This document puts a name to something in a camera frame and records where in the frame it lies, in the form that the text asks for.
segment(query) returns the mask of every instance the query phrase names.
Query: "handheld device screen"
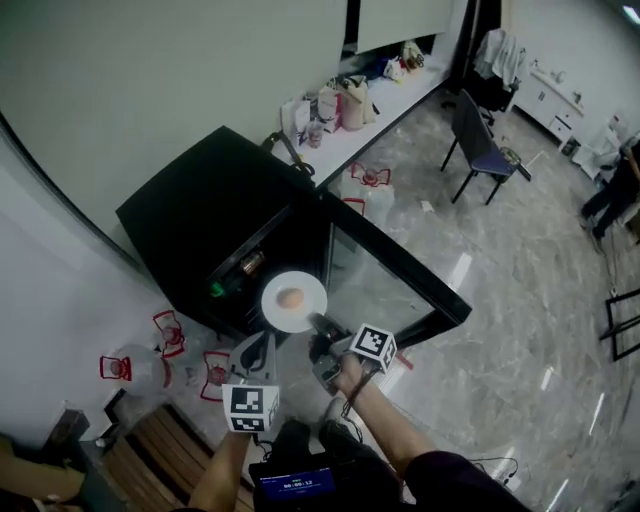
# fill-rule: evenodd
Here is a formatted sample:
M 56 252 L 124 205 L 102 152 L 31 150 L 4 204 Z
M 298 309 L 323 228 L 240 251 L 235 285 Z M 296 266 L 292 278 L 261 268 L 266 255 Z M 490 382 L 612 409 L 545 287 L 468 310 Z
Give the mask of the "handheld device screen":
M 329 468 L 260 478 L 260 484 L 270 500 L 307 498 L 336 490 Z

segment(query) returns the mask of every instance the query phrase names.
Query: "black chair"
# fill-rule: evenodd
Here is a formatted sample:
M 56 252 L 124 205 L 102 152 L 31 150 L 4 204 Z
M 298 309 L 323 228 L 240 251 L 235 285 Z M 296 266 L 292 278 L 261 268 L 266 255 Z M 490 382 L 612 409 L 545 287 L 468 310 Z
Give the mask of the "black chair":
M 471 181 L 471 178 L 477 176 L 479 173 L 485 173 L 491 174 L 497 182 L 489 199 L 487 199 L 485 203 L 489 204 L 500 186 L 513 174 L 515 168 L 509 165 L 504 156 L 502 156 L 502 153 L 493 141 L 493 137 L 482 118 L 478 106 L 465 89 L 462 89 L 458 95 L 451 128 L 456 138 L 451 145 L 447 158 L 445 158 L 440 168 L 440 172 L 444 171 L 458 143 L 460 143 L 460 148 L 471 168 L 471 172 L 469 172 L 462 187 L 460 187 L 460 190 L 458 190 L 451 202 L 455 203 L 458 200 Z
M 498 76 L 482 78 L 474 70 L 471 70 L 465 77 L 464 88 L 476 102 L 476 105 L 486 110 L 482 113 L 482 117 L 487 120 L 489 126 L 493 126 L 496 120 L 492 112 L 506 112 L 519 86 L 517 83 L 513 83 L 506 90 L 502 78 Z

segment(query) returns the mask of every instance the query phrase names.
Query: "refrigerator door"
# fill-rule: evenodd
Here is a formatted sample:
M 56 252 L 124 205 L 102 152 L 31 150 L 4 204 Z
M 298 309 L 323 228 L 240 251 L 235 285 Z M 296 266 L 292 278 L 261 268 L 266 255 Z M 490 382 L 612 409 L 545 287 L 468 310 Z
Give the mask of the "refrigerator door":
M 330 226 L 323 273 L 327 314 L 352 332 L 362 323 L 392 331 L 399 349 L 462 324 L 469 305 L 361 213 L 324 192 Z

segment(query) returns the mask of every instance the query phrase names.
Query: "sleeve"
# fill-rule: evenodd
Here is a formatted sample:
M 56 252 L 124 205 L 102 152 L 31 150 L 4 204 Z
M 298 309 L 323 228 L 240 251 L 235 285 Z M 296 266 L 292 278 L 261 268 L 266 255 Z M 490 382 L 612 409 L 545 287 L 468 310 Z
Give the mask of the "sleeve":
M 411 461 L 405 481 L 418 508 L 527 511 L 509 490 L 460 455 L 429 452 Z

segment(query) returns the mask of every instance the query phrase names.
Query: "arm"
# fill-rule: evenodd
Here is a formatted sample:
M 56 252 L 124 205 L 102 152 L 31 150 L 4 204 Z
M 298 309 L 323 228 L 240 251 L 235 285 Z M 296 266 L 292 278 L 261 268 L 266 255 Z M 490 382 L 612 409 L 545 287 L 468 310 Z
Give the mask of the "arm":
M 640 181 L 640 168 L 638 167 L 638 162 L 636 162 L 636 159 L 633 156 L 633 151 L 631 151 L 631 148 L 625 148 L 624 156 L 626 156 L 627 160 L 629 160 L 629 164 L 631 164 L 633 174 L 635 174 L 638 181 Z
M 353 354 L 342 358 L 342 373 L 335 384 L 347 398 L 362 378 L 362 366 Z M 373 434 L 378 445 L 400 477 L 418 455 L 436 448 L 400 414 L 373 382 L 368 382 L 352 404 L 362 421 Z
M 189 507 L 206 512 L 233 512 L 236 506 L 242 464 L 251 436 L 228 432 L 211 464 L 191 494 Z

